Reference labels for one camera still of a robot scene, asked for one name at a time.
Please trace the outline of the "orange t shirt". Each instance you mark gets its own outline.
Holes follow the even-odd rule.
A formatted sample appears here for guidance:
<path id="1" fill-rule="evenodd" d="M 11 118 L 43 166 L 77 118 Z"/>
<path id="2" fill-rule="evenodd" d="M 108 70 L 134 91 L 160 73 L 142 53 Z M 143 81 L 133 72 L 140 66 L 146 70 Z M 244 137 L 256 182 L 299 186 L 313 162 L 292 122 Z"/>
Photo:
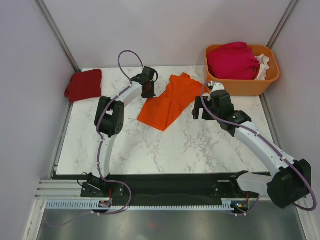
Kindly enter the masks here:
<path id="1" fill-rule="evenodd" d="M 171 75 L 165 91 L 148 99 L 137 120 L 159 131 L 165 131 L 200 95 L 203 84 L 188 74 Z"/>

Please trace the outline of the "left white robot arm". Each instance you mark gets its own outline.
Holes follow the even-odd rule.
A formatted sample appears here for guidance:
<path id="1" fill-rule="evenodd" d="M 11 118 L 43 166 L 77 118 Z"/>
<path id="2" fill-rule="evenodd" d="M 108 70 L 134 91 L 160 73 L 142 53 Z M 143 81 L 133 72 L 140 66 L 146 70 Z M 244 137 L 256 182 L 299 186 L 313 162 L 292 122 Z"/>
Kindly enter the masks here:
<path id="1" fill-rule="evenodd" d="M 104 197 L 109 195 L 113 185 L 124 184 L 117 180 L 109 180 L 108 177 L 113 146 L 124 126 L 125 108 L 138 97 L 154 98 L 156 96 L 155 82 L 158 77 L 158 72 L 155 69 L 144 66 L 142 72 L 131 77 L 128 85 L 114 97 L 100 97 L 94 119 L 100 142 L 94 167 L 86 175 L 86 182 L 82 186 L 82 197 L 85 195 Z"/>

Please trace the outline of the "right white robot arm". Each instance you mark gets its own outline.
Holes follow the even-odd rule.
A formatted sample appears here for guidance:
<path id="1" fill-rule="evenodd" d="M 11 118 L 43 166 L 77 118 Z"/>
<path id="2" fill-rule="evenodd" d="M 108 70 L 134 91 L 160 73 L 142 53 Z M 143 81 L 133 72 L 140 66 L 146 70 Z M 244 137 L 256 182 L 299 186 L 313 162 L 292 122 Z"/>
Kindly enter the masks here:
<path id="1" fill-rule="evenodd" d="M 317 208 L 311 165 L 305 159 L 296 160 L 264 137 L 244 111 L 234 109 L 225 90 L 214 91 L 209 97 L 196 96 L 192 111 L 195 120 L 199 118 L 200 109 L 203 109 L 202 119 L 216 120 L 224 131 L 250 149 L 270 173 L 269 177 L 246 171 L 238 173 L 235 181 L 229 184 L 233 196 L 257 193 L 269 197 L 277 207 L 284 209 L 310 195 L 313 206 L 299 206 L 299 209 L 311 212 Z"/>

